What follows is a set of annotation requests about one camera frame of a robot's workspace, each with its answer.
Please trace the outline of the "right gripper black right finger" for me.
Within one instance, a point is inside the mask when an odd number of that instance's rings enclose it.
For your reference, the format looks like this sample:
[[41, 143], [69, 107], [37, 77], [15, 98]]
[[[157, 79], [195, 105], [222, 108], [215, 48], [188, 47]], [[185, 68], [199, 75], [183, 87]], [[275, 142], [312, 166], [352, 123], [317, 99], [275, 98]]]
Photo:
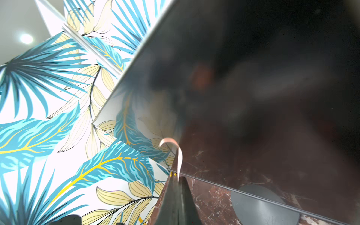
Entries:
[[180, 177], [179, 179], [179, 194], [179, 224], [202, 225], [196, 205], [194, 203], [194, 199], [189, 189], [187, 179], [185, 177]]

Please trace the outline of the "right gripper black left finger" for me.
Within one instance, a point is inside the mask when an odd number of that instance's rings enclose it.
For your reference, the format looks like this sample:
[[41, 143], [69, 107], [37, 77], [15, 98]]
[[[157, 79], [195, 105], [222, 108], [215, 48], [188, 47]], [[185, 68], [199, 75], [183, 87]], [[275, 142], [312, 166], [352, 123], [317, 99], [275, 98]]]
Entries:
[[180, 188], [177, 163], [173, 163], [155, 225], [179, 225]]

